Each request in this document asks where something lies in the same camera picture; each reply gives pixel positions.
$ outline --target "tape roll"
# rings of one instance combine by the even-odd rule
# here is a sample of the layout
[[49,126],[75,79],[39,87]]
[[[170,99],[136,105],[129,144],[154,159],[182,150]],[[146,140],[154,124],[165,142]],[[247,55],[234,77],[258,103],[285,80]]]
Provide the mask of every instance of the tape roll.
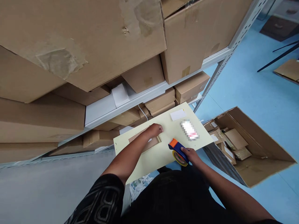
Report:
[[177,151],[173,150],[172,155],[181,166],[188,165],[188,163],[185,161],[185,159],[180,154],[178,154]]

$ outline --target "black shirt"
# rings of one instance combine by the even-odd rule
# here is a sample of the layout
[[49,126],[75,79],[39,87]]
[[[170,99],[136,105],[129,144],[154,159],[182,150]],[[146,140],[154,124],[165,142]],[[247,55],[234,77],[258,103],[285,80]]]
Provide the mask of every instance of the black shirt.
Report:
[[124,185],[116,175],[106,174],[95,182],[65,223],[244,223],[219,205],[208,188],[203,177],[180,170],[164,172],[121,217]]

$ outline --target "metal shelf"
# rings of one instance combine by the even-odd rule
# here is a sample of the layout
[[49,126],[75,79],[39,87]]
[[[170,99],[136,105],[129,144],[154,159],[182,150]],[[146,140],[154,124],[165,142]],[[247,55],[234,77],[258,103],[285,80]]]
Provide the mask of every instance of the metal shelf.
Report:
[[[109,96],[106,96],[103,99],[100,99],[97,102],[94,102],[93,104],[86,107],[86,114],[85,114],[85,128],[84,130],[77,135],[74,135],[62,142],[59,143],[60,145],[65,144],[66,142],[76,138],[77,136],[80,136],[89,130],[95,128],[96,126],[99,126],[100,124],[114,118],[115,116],[127,111],[128,109],[140,104],[147,102],[165,92],[166,89],[188,79],[189,77],[197,74],[198,72],[207,69],[208,67],[218,63],[218,66],[212,75],[208,85],[206,86],[202,97],[198,97],[194,100],[196,102],[196,106],[194,108],[194,112],[198,109],[200,104],[202,103],[203,99],[209,92],[210,88],[213,86],[216,79],[219,77],[221,71],[225,67],[226,63],[229,61],[230,57],[233,55],[235,49],[240,44],[242,39],[244,38],[245,34],[247,33],[248,29],[251,27],[251,24],[255,21],[257,15],[263,8],[264,4],[267,2],[267,0],[253,0],[251,3],[251,6],[244,17],[242,23],[240,24],[235,36],[233,37],[230,45],[227,48],[224,48],[223,50],[213,54],[212,56],[204,59],[202,63],[201,69],[198,71],[176,81],[175,83],[168,84],[166,81],[149,88],[141,93],[136,94],[134,91],[128,89],[130,101],[121,107],[116,108],[113,95],[110,94]],[[83,152],[83,153],[76,153],[76,154],[70,154],[70,155],[62,155],[62,156],[51,156],[51,157],[36,157],[31,160],[26,161],[19,161],[15,163],[6,163],[1,164],[0,168],[6,168],[6,167],[13,167],[13,166],[24,166],[28,164],[36,164],[41,162],[48,162],[48,161],[54,161],[54,160],[61,160],[61,159],[67,159],[67,158],[76,158],[80,156],[86,156],[86,155],[92,155],[95,153],[102,153],[107,150],[111,150],[110,146],[101,147],[97,149],[96,152]]]
[[85,115],[85,128],[84,130],[77,135],[74,135],[62,142],[59,143],[60,145],[63,145],[67,143],[68,141],[90,131],[91,129],[95,128],[96,126],[99,126],[100,124],[116,117],[117,115],[131,109],[132,107],[140,104],[147,102],[153,98],[156,98],[163,93],[165,93],[165,90],[169,89],[170,87],[173,87],[174,85],[188,79],[189,77],[197,74],[198,72],[207,69],[208,67],[219,63],[222,61],[224,58],[226,58],[227,55],[229,55],[231,50],[229,48],[224,48],[221,51],[211,55],[210,57],[207,57],[204,59],[202,63],[202,67],[197,70],[196,72],[193,72],[190,75],[185,76],[184,78],[168,84],[166,81],[157,84],[156,86],[153,86],[147,90],[144,90],[141,93],[135,93],[131,89],[127,89],[129,97],[130,97],[130,102],[116,108],[113,95],[110,94],[103,99],[98,100],[97,102],[92,103],[91,105],[88,105],[86,107],[86,115]]

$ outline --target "hand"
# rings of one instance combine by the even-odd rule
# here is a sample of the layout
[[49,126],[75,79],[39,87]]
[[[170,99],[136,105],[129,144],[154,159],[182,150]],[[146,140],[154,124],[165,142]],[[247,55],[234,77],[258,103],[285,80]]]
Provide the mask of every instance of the hand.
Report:
[[152,124],[144,131],[146,136],[148,136],[149,138],[157,137],[162,132],[163,132],[163,128],[162,125],[160,124]]
[[189,161],[192,164],[194,164],[195,162],[202,162],[194,149],[181,147],[181,150],[188,157]]

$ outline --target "person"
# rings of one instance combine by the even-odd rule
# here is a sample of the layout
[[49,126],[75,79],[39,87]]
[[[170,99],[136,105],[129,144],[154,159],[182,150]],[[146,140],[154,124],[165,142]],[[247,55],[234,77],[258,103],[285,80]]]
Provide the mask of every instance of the person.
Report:
[[[152,124],[127,145],[65,222],[70,223],[279,223],[253,197],[182,148],[192,165],[160,174],[121,216],[125,184],[147,142],[163,128]],[[209,187],[223,203],[211,196]]]

